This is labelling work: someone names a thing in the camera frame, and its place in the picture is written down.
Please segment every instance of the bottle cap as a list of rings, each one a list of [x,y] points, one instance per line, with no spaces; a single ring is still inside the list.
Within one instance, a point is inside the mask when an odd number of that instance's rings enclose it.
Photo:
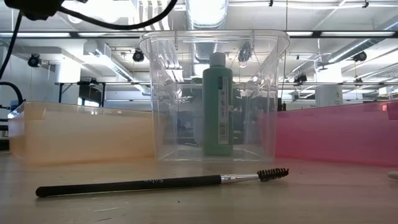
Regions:
[[[225,67],[225,54],[221,52],[216,52],[210,55],[209,64],[210,66],[222,66]]]

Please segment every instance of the spoolie brush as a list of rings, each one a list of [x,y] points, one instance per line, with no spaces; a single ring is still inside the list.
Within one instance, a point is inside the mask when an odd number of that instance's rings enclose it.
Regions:
[[[81,184],[39,187],[36,190],[38,197],[49,197],[71,194],[91,194],[99,192],[119,192],[128,190],[170,189],[177,187],[199,187],[237,183],[260,179],[261,182],[276,180],[289,174],[289,169],[260,170],[257,174],[221,174],[201,177],[180,177],[170,179],[152,179],[107,184]]]

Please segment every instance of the barcode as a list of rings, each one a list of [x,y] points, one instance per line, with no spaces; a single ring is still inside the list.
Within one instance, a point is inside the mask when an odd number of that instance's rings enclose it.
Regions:
[[[220,142],[225,142],[225,141],[227,141],[226,127],[227,127],[227,124],[226,124],[226,123],[220,123],[219,126],[218,126],[218,130],[219,130],[219,141],[220,141]]]

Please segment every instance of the table surface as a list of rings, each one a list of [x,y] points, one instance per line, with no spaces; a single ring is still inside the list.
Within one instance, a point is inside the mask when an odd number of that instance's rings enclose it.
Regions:
[[[88,184],[288,167],[268,183],[37,198],[42,185]],[[139,161],[24,167],[0,153],[1,223],[397,223],[392,168],[277,159],[273,164]]]

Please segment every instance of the translucent plastic container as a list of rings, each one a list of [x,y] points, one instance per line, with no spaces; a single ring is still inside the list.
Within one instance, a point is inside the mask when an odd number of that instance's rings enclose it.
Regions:
[[[11,115],[10,151],[26,164],[154,156],[149,112],[28,101]]]
[[[280,55],[289,36],[277,30],[152,32],[150,60],[155,156],[161,161],[273,161]],[[233,152],[203,153],[201,76],[214,52],[233,71]]]

